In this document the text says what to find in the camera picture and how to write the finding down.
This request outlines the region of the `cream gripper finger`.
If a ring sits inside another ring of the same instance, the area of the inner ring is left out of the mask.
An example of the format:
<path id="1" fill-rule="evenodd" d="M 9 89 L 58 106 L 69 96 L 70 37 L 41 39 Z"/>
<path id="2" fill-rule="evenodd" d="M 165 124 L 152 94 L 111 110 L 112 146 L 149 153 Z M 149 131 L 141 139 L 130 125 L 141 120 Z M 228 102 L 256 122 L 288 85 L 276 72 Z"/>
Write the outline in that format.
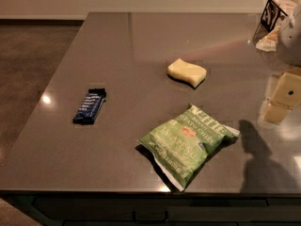
<path id="1" fill-rule="evenodd" d="M 279 124 L 286 119 L 291 111 L 287 106 L 275 104 L 265 99 L 261 104 L 260 118 L 270 123 Z"/>
<path id="2" fill-rule="evenodd" d="M 301 68 L 285 71 L 278 79 L 271 101 L 293 109 L 301 102 Z"/>

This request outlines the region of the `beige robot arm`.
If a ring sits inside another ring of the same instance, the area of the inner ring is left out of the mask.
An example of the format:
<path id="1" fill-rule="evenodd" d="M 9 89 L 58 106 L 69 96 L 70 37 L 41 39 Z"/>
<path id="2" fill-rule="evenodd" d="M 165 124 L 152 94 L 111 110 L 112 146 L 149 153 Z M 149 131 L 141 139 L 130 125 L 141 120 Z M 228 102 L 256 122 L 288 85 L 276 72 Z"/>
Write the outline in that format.
<path id="1" fill-rule="evenodd" d="M 256 48 L 275 52 L 291 68 L 273 74 L 268 82 L 260 118 L 279 124 L 301 103 L 301 2 L 300 0 L 268 0 L 261 15 L 267 34 Z"/>

